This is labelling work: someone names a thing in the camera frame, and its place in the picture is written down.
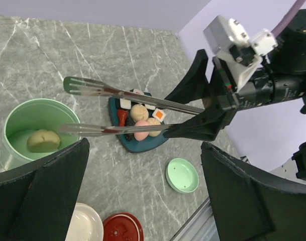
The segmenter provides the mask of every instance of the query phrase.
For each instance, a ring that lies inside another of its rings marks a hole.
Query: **black toy food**
[[[135,122],[131,118],[131,115],[128,114],[126,121],[125,121],[125,126],[126,127],[133,127],[135,125]],[[126,141],[130,142],[132,139],[134,139],[134,133],[129,133],[129,134],[124,134]]]

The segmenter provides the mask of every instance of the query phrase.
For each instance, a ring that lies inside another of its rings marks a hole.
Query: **mint green lid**
[[[199,183],[194,166],[182,158],[175,158],[167,165],[166,180],[175,191],[180,193],[194,192]]]

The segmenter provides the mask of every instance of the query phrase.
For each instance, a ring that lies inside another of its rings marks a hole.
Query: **metal tongs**
[[[65,77],[63,80],[64,90],[73,95],[81,96],[104,96],[119,99],[127,99],[134,102],[153,105],[160,109],[170,109],[177,112],[197,115],[204,111],[202,108],[189,106],[169,100],[140,95],[128,91],[113,88],[102,81],[80,78]],[[166,130],[177,124],[144,126],[144,127],[106,127],[89,124],[63,124],[59,132],[81,137],[99,137],[106,135],[121,135],[136,132],[152,132]]]

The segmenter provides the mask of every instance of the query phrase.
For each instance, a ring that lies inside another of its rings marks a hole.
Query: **sushi piece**
[[[149,109],[149,110],[155,110],[156,109],[155,106],[149,105],[149,104],[145,104],[145,107],[146,107],[146,109]]]
[[[159,120],[159,122],[163,122],[164,119],[165,119],[166,114],[165,114],[165,112],[162,111],[161,109],[156,109],[156,110],[153,112],[152,116],[153,116],[155,119]]]
[[[131,90],[132,93],[135,93],[135,94],[141,94],[141,95],[144,95],[144,92],[142,92],[141,90],[139,89],[133,89]]]
[[[139,89],[132,89],[131,92],[132,92],[132,93],[135,93],[135,94],[145,95],[144,92],[142,92],[142,91],[139,90]],[[139,103],[139,102],[132,102],[132,103],[133,103],[133,105],[134,105],[134,104],[142,104],[142,103]]]
[[[132,102],[127,99],[119,99],[120,107],[121,109],[131,109],[132,108]]]

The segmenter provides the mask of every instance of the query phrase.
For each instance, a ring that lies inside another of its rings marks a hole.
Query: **toy food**
[[[133,89],[131,90],[132,93],[135,93],[135,94],[140,94],[140,95],[145,95],[144,92],[142,92],[141,90],[139,89]]]
[[[153,112],[152,116],[153,116],[155,119],[159,120],[160,122],[163,122],[164,119],[165,119],[166,114],[165,114],[165,112],[162,111],[161,109],[156,109],[156,110]]]
[[[131,109],[131,117],[135,122],[146,121],[148,119],[148,110],[141,104],[136,104]]]
[[[135,122],[131,118],[130,114],[127,116],[126,121],[125,121],[125,126],[126,127],[133,127],[135,125]],[[124,134],[126,141],[130,142],[132,139],[134,139],[134,133],[128,133]]]
[[[155,118],[148,118],[147,119],[147,122],[148,122],[148,124],[150,124],[151,126],[154,126],[154,125],[160,125],[161,124],[161,122],[159,122],[157,119],[155,119]],[[156,136],[158,136],[159,134],[161,133],[161,131],[155,131],[155,132],[150,132],[150,133],[148,133],[148,135],[150,136],[150,137],[156,137]]]
[[[155,109],[156,109],[155,106],[150,105],[150,104],[145,104],[145,107],[146,107],[147,109],[149,109],[149,110],[155,110]]]
[[[131,109],[132,108],[132,102],[127,99],[119,99],[120,107],[122,109]]]
[[[127,119],[127,116],[128,116],[128,111],[127,110],[123,110],[123,109],[117,110],[117,117],[118,117],[118,120],[119,120],[119,126],[120,127],[125,126],[125,121]]]
[[[60,146],[60,141],[60,137],[55,132],[38,130],[29,136],[27,147],[34,153],[55,152]]]
[[[135,124],[136,127],[143,127],[143,126],[149,126],[149,123],[145,120],[139,120],[136,122]],[[134,133],[134,137],[137,141],[142,141],[144,140],[146,137],[148,137],[148,132],[137,132]]]

